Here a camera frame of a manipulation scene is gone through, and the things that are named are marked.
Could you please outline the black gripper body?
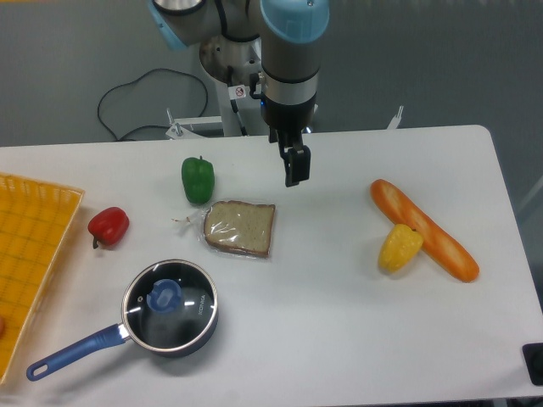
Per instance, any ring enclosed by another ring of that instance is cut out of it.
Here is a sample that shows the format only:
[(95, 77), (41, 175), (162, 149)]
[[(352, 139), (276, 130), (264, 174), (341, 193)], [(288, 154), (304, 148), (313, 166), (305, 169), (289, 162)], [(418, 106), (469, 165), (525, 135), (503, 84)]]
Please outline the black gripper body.
[(277, 103), (263, 92), (258, 97), (262, 118), (269, 127), (268, 142), (301, 145), (302, 131), (310, 124), (313, 117), (316, 94), (305, 102), (294, 105)]

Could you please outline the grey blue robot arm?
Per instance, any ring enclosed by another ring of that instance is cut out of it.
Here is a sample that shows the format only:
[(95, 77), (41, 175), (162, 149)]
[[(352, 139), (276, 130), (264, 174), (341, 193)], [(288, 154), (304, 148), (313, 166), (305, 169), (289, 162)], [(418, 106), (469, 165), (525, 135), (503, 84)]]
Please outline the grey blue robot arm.
[(259, 110), (244, 120), (232, 95), (223, 98), (238, 122), (226, 133), (248, 134), (263, 125), (277, 143), (285, 184), (310, 177), (311, 151), (302, 139), (315, 106), (321, 41), (330, 12), (327, 1), (150, 1), (149, 11), (173, 49), (199, 45), (200, 63), (209, 77), (233, 89), (242, 86)]

